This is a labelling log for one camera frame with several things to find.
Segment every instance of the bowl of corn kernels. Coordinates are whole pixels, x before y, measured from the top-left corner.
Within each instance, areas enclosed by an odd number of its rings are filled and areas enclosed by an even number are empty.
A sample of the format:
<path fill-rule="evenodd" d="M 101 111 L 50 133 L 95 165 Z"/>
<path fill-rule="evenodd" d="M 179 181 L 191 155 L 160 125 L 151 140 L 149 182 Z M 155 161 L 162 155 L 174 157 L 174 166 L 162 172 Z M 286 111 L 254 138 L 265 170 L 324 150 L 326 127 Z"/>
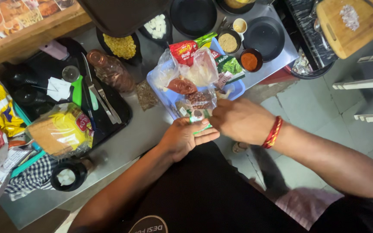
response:
<path fill-rule="evenodd" d="M 108 55 L 131 65 L 142 63 L 141 44 L 136 33 L 126 37 L 111 37 L 96 27 L 96 34 L 101 47 Z"/>

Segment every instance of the red chili powder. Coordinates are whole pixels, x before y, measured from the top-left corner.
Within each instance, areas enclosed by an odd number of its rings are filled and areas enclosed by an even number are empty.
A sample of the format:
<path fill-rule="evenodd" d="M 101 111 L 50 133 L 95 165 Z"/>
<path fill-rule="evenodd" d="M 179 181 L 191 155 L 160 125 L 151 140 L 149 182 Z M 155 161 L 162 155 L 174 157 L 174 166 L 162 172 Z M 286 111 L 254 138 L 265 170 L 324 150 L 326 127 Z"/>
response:
<path fill-rule="evenodd" d="M 257 67 L 257 58 L 254 54 L 246 53 L 241 56 L 241 64 L 244 69 L 253 71 Z"/>

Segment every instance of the wooden cutting board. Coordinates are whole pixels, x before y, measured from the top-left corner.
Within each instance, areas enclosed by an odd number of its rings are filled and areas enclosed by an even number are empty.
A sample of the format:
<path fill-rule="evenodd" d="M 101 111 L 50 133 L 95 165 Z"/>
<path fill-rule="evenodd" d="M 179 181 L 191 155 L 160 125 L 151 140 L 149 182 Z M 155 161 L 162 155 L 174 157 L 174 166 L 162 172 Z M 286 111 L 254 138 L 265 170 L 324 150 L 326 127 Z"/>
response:
<path fill-rule="evenodd" d="M 345 26 L 339 12 L 346 4 L 359 15 L 359 28 Z M 364 0 L 323 0 L 316 8 L 320 26 L 329 45 L 341 59 L 349 57 L 373 40 L 373 8 Z"/>

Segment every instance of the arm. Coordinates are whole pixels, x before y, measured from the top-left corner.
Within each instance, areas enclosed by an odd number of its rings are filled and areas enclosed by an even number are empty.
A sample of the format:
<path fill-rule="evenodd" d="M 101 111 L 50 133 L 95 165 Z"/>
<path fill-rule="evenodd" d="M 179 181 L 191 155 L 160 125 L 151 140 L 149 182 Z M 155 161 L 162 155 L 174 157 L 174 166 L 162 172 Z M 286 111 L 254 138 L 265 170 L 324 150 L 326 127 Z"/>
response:
<path fill-rule="evenodd" d="M 206 119 L 191 125 L 188 118 L 175 120 L 157 146 L 85 204 L 69 232 L 82 226 L 104 229 L 112 220 L 122 217 L 174 162 L 183 159 L 195 146 L 220 136 L 214 128 L 193 134 L 208 123 Z"/>
<path fill-rule="evenodd" d="M 275 116 L 247 99 L 220 100 L 210 123 L 232 139 L 262 145 Z M 274 150 L 316 172 L 332 187 L 373 198 L 373 160 L 346 146 L 310 134 L 285 122 Z"/>

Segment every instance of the hand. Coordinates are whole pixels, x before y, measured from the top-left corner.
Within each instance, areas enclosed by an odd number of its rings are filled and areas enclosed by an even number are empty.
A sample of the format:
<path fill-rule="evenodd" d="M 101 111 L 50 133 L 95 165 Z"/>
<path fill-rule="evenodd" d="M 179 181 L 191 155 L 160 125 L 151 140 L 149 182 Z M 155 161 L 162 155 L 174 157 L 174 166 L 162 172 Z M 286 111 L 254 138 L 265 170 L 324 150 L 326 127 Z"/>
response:
<path fill-rule="evenodd" d="M 211 125 L 235 141 L 262 145 L 276 118 L 258 104 L 247 99 L 220 99 L 210 117 Z"/>
<path fill-rule="evenodd" d="M 195 146 L 215 140 L 220 136 L 220 132 L 214 128 L 194 134 L 204 129 L 208 124 L 208 119 L 192 124 L 189 124 L 188 117 L 176 119 L 165 132 L 157 146 L 165 153 L 169 153 L 172 156 L 173 162 L 179 162 Z"/>

